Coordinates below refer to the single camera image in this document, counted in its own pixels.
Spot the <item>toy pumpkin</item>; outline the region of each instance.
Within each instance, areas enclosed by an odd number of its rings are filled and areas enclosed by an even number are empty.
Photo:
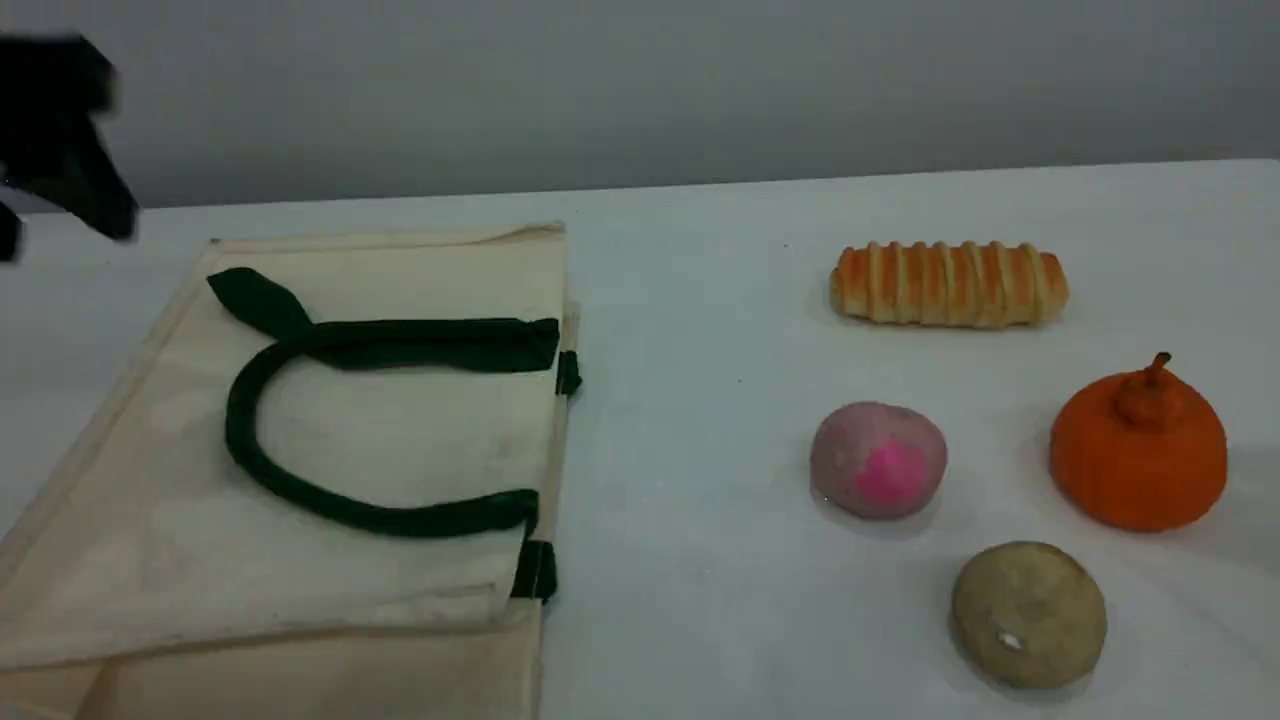
[[[1050,442],[1059,487],[1093,519],[1155,533],[1196,521],[1226,486],[1226,432],[1213,407],[1165,369],[1094,382],[1062,407]]]

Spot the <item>bread roll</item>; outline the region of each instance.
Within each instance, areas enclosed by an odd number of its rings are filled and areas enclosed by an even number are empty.
[[[998,242],[873,242],[861,250],[846,247],[831,272],[836,311],[873,323],[1039,324],[1056,318],[1069,295],[1057,258],[1027,243],[1010,250]]]

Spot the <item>beige ball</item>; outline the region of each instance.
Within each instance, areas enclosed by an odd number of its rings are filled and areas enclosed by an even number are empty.
[[[1107,635],[1102,591],[1074,557],[1042,542],[973,556],[951,592],[960,644],[1014,688],[1060,688],[1098,664]]]

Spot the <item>pink patch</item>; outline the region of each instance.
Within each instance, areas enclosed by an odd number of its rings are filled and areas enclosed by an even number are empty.
[[[854,491],[876,505],[904,505],[919,497],[924,473],[920,448],[890,439],[872,451],[864,471],[854,474]]]

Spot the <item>tabletop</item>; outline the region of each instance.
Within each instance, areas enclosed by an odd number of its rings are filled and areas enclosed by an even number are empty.
[[[992,170],[146,211],[118,247],[27,218],[0,269],[0,528],[35,496],[212,237],[564,220],[586,379],[568,433],[543,717],[1161,717],[1280,702],[1280,163]],[[837,318],[870,241],[1059,255],[1060,322],[978,332]],[[1217,506],[1135,536],[1053,487],[1061,405],[1157,351],[1230,442]],[[842,516],[808,484],[822,418],[906,405],[950,464],[919,515]],[[961,564],[1066,550],[1106,596],[1096,673],[1052,693],[978,675],[947,630]]]

